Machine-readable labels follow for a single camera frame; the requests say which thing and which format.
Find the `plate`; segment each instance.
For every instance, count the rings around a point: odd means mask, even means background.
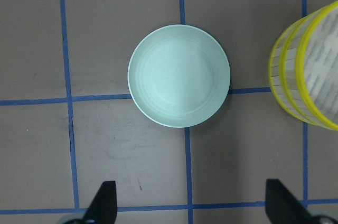
[[[128,86],[136,106],[169,127],[197,125],[224,102],[230,67],[221,45],[207,32],[169,25],[146,36],[128,67]]]

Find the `metal screw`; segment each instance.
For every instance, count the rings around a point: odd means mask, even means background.
[[[319,219],[320,224],[334,224],[332,220],[326,218],[326,217],[321,217]]]

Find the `floor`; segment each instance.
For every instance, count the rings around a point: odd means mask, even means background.
[[[335,0],[0,0],[0,222],[61,223],[116,180],[117,224],[269,223],[266,178],[338,216],[338,133],[284,112],[267,81],[281,31]],[[146,118],[127,66],[140,40],[197,26],[231,90],[191,128]]]

